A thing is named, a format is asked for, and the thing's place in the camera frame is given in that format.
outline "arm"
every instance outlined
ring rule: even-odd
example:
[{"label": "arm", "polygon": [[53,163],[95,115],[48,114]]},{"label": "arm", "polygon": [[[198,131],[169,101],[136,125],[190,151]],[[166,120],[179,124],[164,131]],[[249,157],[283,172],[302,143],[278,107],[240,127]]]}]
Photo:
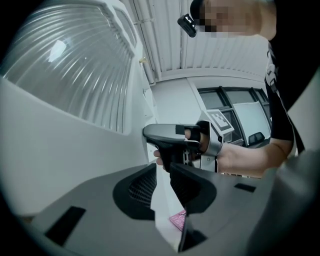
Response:
[{"label": "arm", "polygon": [[275,138],[255,149],[225,143],[217,158],[218,172],[261,178],[266,169],[279,167],[292,147],[292,141]]}]

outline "window frame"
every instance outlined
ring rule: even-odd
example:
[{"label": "window frame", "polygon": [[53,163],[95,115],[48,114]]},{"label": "window frame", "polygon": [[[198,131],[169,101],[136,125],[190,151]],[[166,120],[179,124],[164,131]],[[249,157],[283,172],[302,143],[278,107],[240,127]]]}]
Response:
[{"label": "window frame", "polygon": [[[268,118],[268,115],[267,115],[267,112],[264,108],[264,106],[269,106],[269,99],[267,97],[267,95],[265,94],[264,90],[263,89],[257,89],[257,88],[253,88],[253,87],[211,87],[211,88],[200,88],[198,89],[198,92],[199,94],[204,94],[204,93],[217,93],[219,98],[221,99],[222,103],[225,105],[223,107],[219,107],[219,108],[215,108],[215,109],[218,109],[220,110],[222,113],[224,112],[228,112],[228,111],[232,111],[233,114],[234,114],[234,117],[235,117],[235,120],[237,122],[237,125],[239,127],[239,130],[240,130],[240,135],[241,135],[241,139],[237,140],[237,141],[233,141],[231,142],[230,144],[233,144],[233,145],[239,145],[239,146],[242,146],[244,145],[246,148],[249,146],[248,143],[247,143],[247,140],[244,139],[245,138],[245,131],[244,131],[244,128],[240,122],[240,119],[239,119],[239,116],[237,114],[237,111],[235,111],[235,107],[234,107],[234,104],[231,102],[227,92],[236,92],[236,91],[239,91],[239,92],[249,92],[251,97],[253,98],[253,100],[255,102],[259,102],[262,109],[263,109],[263,112],[264,112],[264,115],[266,116],[267,120],[268,120],[268,123],[269,123],[269,126],[271,128],[271,120]],[[261,101],[261,99],[259,98],[258,94],[261,95],[261,97],[265,100],[265,101]]]}]

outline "white ceiling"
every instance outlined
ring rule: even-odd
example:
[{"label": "white ceiling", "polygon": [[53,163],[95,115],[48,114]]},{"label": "white ceiling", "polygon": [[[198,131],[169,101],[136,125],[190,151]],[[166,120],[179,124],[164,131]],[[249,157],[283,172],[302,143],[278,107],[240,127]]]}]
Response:
[{"label": "white ceiling", "polygon": [[[158,81],[227,76],[263,82],[268,51],[268,41],[263,37],[212,38],[205,33],[199,33],[195,38],[189,37],[179,27],[177,20],[189,13],[192,0],[122,2],[127,9],[131,9],[129,13],[137,23],[136,28],[144,41],[147,57]],[[146,26],[147,22],[152,22],[151,32]],[[152,51],[152,43],[156,44],[156,53]]]}]

